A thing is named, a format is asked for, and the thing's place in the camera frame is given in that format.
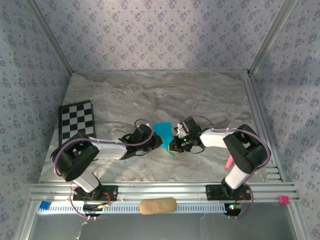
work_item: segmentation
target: aluminum frame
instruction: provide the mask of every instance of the aluminum frame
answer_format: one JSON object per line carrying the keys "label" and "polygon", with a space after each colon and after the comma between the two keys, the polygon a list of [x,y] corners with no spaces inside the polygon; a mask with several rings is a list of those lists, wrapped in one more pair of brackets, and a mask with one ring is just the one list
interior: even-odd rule
{"label": "aluminum frame", "polygon": [[287,18],[289,17],[292,9],[296,5],[297,0],[284,0],[281,8],[279,9],[273,23],[271,24],[268,33],[266,34],[258,52],[256,53],[251,66],[249,67],[250,77],[254,75],[261,63],[265,59],[268,51],[270,50],[272,44],[274,43],[276,37],[278,36],[282,26],[285,24]]}
{"label": "aluminum frame", "polygon": [[[206,197],[206,185],[220,184],[212,182],[104,182],[104,185],[117,185],[118,198],[112,205],[138,204],[143,199],[173,197],[178,204],[196,203],[198,206],[209,203],[232,203],[233,201],[208,201]],[[250,183],[256,203],[276,203],[279,195],[289,196],[292,204],[299,202],[298,193],[293,182],[254,182]],[[41,201],[53,203],[68,203],[72,185],[68,182],[43,182],[30,185],[29,202],[21,216],[21,222],[17,228],[15,239],[29,239],[33,223]],[[300,214],[295,214],[299,223]],[[293,224],[299,240],[306,240],[297,231],[303,231],[303,224]]]}
{"label": "aluminum frame", "polygon": [[[251,77],[249,76],[248,72],[243,71],[241,74],[244,88],[246,91],[246,94],[248,96],[248,100],[250,103],[253,119],[255,122],[255,125],[257,127],[257,132],[261,139],[263,139],[268,146],[270,147],[271,151],[271,160],[268,166],[266,166],[267,170],[267,177],[271,173],[268,172],[268,169],[270,166],[275,166],[278,170],[278,174],[280,176],[280,180],[283,182],[288,181],[288,178],[286,177],[286,174],[282,168],[280,158],[278,155],[278,151],[276,151],[274,145],[273,145],[273,138],[267,131],[267,124],[266,124],[266,116],[262,111],[263,103],[262,100],[257,96],[257,90],[255,87],[255,84],[253,83]],[[310,240],[313,239],[311,236],[311,231],[307,223],[306,216],[303,212],[302,206],[300,202],[291,202],[288,204],[288,210],[291,217],[291,221],[294,227],[295,234],[297,236],[298,240]]]}
{"label": "aluminum frame", "polygon": [[[292,225],[298,240],[312,239],[306,217],[304,215],[297,189],[293,182],[286,182],[286,176],[282,169],[277,151],[274,150],[272,138],[269,135],[265,116],[262,112],[262,103],[259,100],[254,83],[248,76],[247,71],[240,70],[243,84],[246,90],[248,101],[251,107],[257,133],[270,146],[272,158],[265,170],[267,173],[266,182],[250,183],[254,194],[254,201],[258,203],[278,202],[279,195],[290,197],[290,204],[287,205]],[[205,194],[205,185],[219,184],[212,182],[108,182],[108,185],[119,186],[118,200],[113,203],[136,204],[142,199],[174,197],[178,203],[208,203]],[[52,201],[63,203],[69,196],[71,185],[67,182],[42,182],[30,186],[29,202],[24,208],[20,225],[16,231],[15,239],[27,240],[30,236],[33,221],[37,215],[40,202]]]}
{"label": "aluminum frame", "polygon": [[[85,214],[82,202],[73,202],[74,207],[82,214]],[[169,214],[225,214],[225,204],[223,202],[199,202],[199,203],[177,203],[174,212]],[[53,214],[74,214],[74,210],[69,202],[52,202],[48,209],[39,209],[39,215]],[[101,211],[91,211],[92,214],[140,214],[140,203],[119,203],[110,204]]]}
{"label": "aluminum frame", "polygon": [[55,53],[56,57],[61,63],[62,68],[68,74],[68,77],[71,78],[72,73],[74,73],[64,51],[62,50],[61,46],[57,38],[55,37],[53,31],[48,25],[46,17],[42,13],[39,5],[37,4],[36,0],[25,0],[26,5],[28,6],[31,14],[36,23],[38,23],[42,33],[44,34],[47,42],[52,47],[53,52]]}

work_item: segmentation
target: enclosure wall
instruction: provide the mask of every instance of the enclosure wall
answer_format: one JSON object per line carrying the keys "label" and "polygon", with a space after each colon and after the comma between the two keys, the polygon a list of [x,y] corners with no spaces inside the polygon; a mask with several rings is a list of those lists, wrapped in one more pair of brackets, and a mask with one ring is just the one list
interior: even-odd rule
{"label": "enclosure wall", "polygon": [[12,239],[36,183],[69,76],[23,0],[0,0],[0,239]]}
{"label": "enclosure wall", "polygon": [[285,173],[320,239],[320,3],[298,0],[253,75]]}
{"label": "enclosure wall", "polygon": [[75,72],[245,70],[282,0],[37,0]]}

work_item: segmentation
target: wire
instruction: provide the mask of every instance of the wire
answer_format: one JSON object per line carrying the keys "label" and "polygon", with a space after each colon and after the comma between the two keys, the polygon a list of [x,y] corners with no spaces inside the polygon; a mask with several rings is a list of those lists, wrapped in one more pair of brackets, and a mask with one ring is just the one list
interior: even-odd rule
{"label": "wire", "polygon": [[128,140],[127,137],[130,137],[131,135],[132,135],[132,133],[127,133],[122,138],[120,138],[120,140],[127,141]]}
{"label": "wire", "polygon": [[145,153],[143,153],[143,154],[135,154],[134,156],[136,156],[136,157],[141,157],[141,156],[144,156],[144,155],[146,155],[146,154],[148,154],[148,153],[150,153],[151,151],[147,151],[147,152],[145,152]]}
{"label": "wire", "polygon": [[54,156],[54,168],[53,168],[53,172],[59,176],[59,177],[62,177],[62,175],[58,172],[57,170],[57,163],[58,163],[58,160],[61,156],[61,154],[63,153],[63,151],[69,147],[70,145],[74,144],[74,143],[78,143],[78,142],[91,142],[91,143],[101,143],[101,144],[115,144],[115,145],[123,145],[123,146],[129,146],[129,147],[137,147],[137,146],[141,146],[143,144],[146,144],[147,142],[150,141],[150,139],[153,137],[154,135],[154,127],[153,125],[145,120],[145,119],[142,119],[142,118],[139,118],[137,119],[135,122],[134,122],[134,126],[137,128],[137,122],[139,121],[144,121],[146,122],[147,124],[150,125],[150,128],[151,128],[151,133],[150,133],[150,136],[142,141],[142,142],[139,142],[139,143],[125,143],[125,142],[116,142],[116,141],[109,141],[109,140],[100,140],[100,139],[91,139],[91,138],[76,138],[76,139],[73,139],[69,142],[67,142],[61,149],[60,151],[56,154],[56,156]]}
{"label": "wire", "polygon": [[76,212],[76,214],[78,214],[80,217],[83,217],[83,218],[87,219],[88,217],[87,217],[86,215],[82,214],[81,212],[79,212],[79,211],[76,209],[76,207],[75,207],[75,205],[73,204],[73,202],[72,202],[71,195],[72,195],[72,193],[73,193],[77,188],[80,188],[80,187],[77,185],[77,186],[75,186],[74,188],[72,188],[72,190],[70,191],[69,201],[70,201],[71,207],[72,207],[73,210]]}
{"label": "wire", "polygon": [[199,114],[194,114],[194,115],[187,116],[183,121],[185,121],[185,120],[187,120],[189,118],[193,118],[193,117],[198,117],[198,118],[201,118],[201,119],[205,119],[210,123],[211,126],[214,125],[209,118],[206,118],[205,116],[202,116],[202,115],[199,115]]}
{"label": "wire", "polygon": [[238,198],[237,198],[237,200],[234,202],[234,204],[236,204],[236,203],[239,201],[239,197],[242,197],[242,198],[244,199],[244,204],[242,204],[242,206],[246,205],[247,199],[246,199],[245,195],[243,195],[242,193],[240,193],[240,194],[238,195]]}
{"label": "wire", "polygon": [[240,219],[240,218],[244,218],[245,216],[247,216],[247,215],[250,213],[252,207],[254,206],[254,193],[252,192],[251,187],[250,187],[248,184],[246,184],[246,183],[244,183],[243,185],[244,185],[244,186],[247,186],[248,189],[249,189],[250,196],[251,196],[251,203],[250,203],[249,208],[245,211],[245,213],[243,213],[243,214],[241,214],[241,215],[239,215],[239,216],[233,217],[233,218],[235,218],[235,219]]}
{"label": "wire", "polygon": [[109,195],[109,193],[107,193],[107,192],[103,192],[102,194],[104,194],[104,195],[107,195],[108,196],[108,202],[107,203],[110,203],[111,202],[111,198],[110,198],[110,195]]}
{"label": "wire", "polygon": [[[207,119],[206,117],[204,117],[204,116],[201,116],[201,115],[197,115],[197,114],[196,114],[196,115],[189,116],[188,118],[190,118],[190,117],[203,118],[203,119],[207,120],[207,121],[213,126],[213,123],[212,123],[209,119]],[[244,185],[244,186],[247,186],[248,189],[249,189],[249,191],[250,191],[251,203],[250,203],[250,206],[249,206],[249,208],[246,210],[245,213],[243,213],[243,214],[241,214],[241,215],[239,215],[239,216],[233,217],[233,218],[236,218],[236,219],[238,219],[238,218],[244,218],[245,216],[247,216],[247,215],[250,213],[250,211],[251,211],[251,209],[252,209],[252,207],[253,207],[253,205],[254,205],[254,194],[253,194],[253,192],[252,192],[251,187],[247,184],[247,181],[249,181],[249,179],[250,179],[258,170],[260,170],[260,169],[264,168],[266,165],[268,165],[268,163],[270,162],[270,158],[271,158],[270,149],[268,148],[268,145],[267,145],[259,136],[257,136],[256,134],[254,134],[254,133],[252,133],[252,132],[246,131],[246,130],[242,130],[242,129],[229,129],[229,128],[227,128],[227,129],[214,129],[214,128],[212,127],[212,128],[211,128],[211,132],[212,132],[212,133],[234,133],[234,132],[240,132],[240,133],[247,134],[247,135],[249,135],[249,136],[257,139],[257,140],[262,144],[262,146],[264,147],[264,149],[265,149],[265,151],[266,151],[266,161],[265,161],[262,165],[260,165],[259,167],[257,167],[254,171],[252,171],[252,173],[243,181],[243,185]]]}
{"label": "wire", "polygon": [[198,152],[192,152],[192,151],[190,151],[190,153],[192,153],[192,154],[200,154],[200,153],[202,153],[204,150],[205,150],[205,149],[204,149],[204,148],[202,148],[202,150],[201,150],[201,151],[198,151]]}

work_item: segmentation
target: blue clip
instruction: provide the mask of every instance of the blue clip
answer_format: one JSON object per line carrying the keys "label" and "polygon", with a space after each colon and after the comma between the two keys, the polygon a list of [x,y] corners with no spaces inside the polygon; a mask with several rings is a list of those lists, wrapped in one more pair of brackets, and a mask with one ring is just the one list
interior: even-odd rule
{"label": "blue clip", "polygon": [[51,202],[42,201],[39,209],[48,210],[50,208]]}

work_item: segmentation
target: checkerboard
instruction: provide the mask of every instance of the checkerboard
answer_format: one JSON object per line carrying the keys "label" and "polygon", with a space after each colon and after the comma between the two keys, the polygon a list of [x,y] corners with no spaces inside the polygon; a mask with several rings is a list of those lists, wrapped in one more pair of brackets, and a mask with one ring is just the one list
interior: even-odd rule
{"label": "checkerboard", "polygon": [[94,111],[90,100],[59,108],[59,145],[64,144],[78,132],[96,137]]}

